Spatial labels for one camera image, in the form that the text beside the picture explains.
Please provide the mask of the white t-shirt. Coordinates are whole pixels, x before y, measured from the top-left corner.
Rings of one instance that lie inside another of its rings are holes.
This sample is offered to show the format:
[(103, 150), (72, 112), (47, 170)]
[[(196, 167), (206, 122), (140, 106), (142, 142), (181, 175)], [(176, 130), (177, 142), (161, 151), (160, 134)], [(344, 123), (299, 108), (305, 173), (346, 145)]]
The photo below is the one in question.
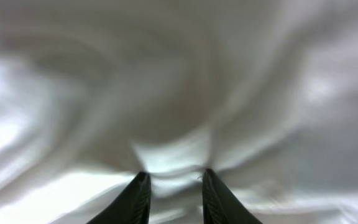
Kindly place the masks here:
[(0, 1), (0, 223), (86, 223), (139, 172), (201, 223), (358, 223), (358, 1)]

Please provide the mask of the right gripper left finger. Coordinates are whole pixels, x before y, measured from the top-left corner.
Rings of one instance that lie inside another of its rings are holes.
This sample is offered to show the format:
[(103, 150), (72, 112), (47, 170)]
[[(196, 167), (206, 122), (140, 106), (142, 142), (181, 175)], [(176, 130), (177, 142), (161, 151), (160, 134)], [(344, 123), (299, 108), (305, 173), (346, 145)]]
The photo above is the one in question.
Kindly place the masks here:
[(139, 172), (116, 199), (87, 224), (148, 224), (150, 199), (150, 175)]

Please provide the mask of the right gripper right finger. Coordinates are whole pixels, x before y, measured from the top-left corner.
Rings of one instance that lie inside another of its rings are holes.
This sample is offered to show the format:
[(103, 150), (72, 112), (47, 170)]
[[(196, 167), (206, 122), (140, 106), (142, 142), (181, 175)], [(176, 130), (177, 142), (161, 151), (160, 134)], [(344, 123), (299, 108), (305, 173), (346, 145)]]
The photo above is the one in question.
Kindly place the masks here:
[(262, 224), (212, 169), (203, 174), (202, 197), (204, 224)]

